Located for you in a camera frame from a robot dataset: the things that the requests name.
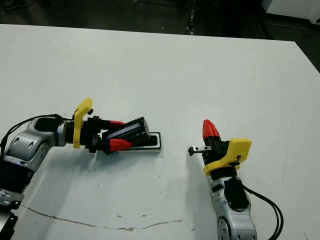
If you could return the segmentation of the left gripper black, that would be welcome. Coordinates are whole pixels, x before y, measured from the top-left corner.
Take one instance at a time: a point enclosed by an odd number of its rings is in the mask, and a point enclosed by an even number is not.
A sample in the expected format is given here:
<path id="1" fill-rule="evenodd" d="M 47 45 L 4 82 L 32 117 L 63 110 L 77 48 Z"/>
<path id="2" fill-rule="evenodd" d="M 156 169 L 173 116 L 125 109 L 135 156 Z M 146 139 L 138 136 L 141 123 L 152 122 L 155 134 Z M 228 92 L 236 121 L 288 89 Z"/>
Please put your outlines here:
<path id="1" fill-rule="evenodd" d="M 93 142 L 100 138 L 98 135 L 101 129 L 118 129 L 125 126 L 122 121 L 102 120 L 99 128 L 100 120 L 99 116 L 93 116 L 83 121 L 80 132 L 81 146 L 84 146 L 90 153 L 95 154 L 97 151 L 103 151 L 107 155 L 130 149 L 133 146 L 131 142 L 124 139 L 107 139 L 100 140 L 95 147 Z"/>

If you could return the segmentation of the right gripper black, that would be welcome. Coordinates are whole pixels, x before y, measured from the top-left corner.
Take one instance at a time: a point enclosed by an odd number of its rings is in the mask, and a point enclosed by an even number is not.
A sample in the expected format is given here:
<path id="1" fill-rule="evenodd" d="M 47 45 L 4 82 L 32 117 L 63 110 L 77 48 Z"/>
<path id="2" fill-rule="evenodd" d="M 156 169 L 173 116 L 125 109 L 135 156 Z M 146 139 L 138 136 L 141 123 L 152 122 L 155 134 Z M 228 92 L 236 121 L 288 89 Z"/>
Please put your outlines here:
<path id="1" fill-rule="evenodd" d="M 221 160 L 227 154 L 229 141 L 221 141 L 215 124 L 208 119 L 203 121 L 202 138 L 204 146 L 191 146 L 188 148 L 188 154 L 201 154 L 205 166 Z"/>

